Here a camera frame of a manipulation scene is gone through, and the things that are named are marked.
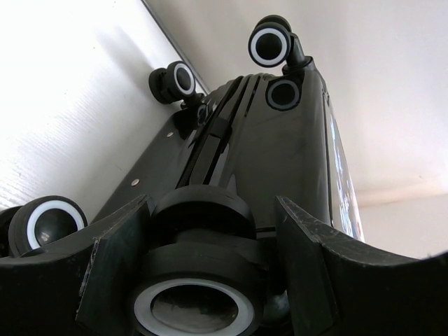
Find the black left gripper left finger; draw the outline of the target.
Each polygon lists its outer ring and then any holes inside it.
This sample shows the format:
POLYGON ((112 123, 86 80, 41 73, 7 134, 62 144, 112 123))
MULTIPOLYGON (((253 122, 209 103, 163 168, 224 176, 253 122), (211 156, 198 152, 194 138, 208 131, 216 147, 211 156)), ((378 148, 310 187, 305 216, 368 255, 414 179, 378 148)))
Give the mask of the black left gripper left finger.
POLYGON ((127 297, 148 251, 151 200, 87 224, 70 199, 8 210, 1 259, 2 335, 135 335, 127 297))

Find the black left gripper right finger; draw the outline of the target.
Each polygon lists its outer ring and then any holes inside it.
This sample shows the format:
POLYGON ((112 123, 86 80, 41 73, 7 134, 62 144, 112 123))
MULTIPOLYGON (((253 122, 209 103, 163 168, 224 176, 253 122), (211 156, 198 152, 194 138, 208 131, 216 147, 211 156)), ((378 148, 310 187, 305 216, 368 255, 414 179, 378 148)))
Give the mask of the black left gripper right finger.
POLYGON ((423 260, 375 248, 274 201, 296 335, 446 335, 447 254, 423 260))

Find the black white astronaut suitcase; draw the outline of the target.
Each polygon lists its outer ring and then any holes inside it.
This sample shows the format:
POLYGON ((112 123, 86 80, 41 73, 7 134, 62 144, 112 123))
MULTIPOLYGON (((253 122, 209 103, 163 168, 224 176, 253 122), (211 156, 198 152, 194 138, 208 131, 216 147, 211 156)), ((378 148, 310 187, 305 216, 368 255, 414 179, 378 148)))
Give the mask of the black white astronaut suitcase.
POLYGON ((281 65, 282 74, 239 76, 210 94, 196 92, 183 62, 148 79, 159 102, 181 103, 169 122, 177 140, 151 146, 136 165, 143 185, 120 188, 95 221, 137 197, 151 200, 148 251, 127 297, 135 335, 296 335, 277 246, 277 197, 363 237, 313 59, 278 15, 257 23, 248 52, 262 67, 281 65))

